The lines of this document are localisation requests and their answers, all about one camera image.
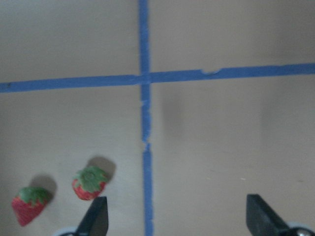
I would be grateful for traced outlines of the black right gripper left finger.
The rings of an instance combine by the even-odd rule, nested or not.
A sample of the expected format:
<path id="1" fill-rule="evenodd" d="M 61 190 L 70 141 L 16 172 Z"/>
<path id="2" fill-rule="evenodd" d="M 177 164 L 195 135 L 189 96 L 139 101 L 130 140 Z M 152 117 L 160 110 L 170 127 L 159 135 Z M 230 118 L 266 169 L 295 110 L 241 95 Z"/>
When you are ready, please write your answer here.
<path id="1" fill-rule="evenodd" d="M 109 228 L 107 197 L 93 200 L 77 230 L 77 236 L 106 236 Z"/>

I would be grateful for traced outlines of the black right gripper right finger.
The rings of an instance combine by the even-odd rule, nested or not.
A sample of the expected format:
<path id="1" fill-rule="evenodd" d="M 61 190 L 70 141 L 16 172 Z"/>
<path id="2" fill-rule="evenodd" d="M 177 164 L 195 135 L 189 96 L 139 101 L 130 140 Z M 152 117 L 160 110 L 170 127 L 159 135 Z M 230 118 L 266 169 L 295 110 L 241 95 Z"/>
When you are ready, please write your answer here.
<path id="1" fill-rule="evenodd" d="M 252 236 L 294 236 L 278 214 L 258 194 L 248 194 L 246 199 L 246 226 Z"/>

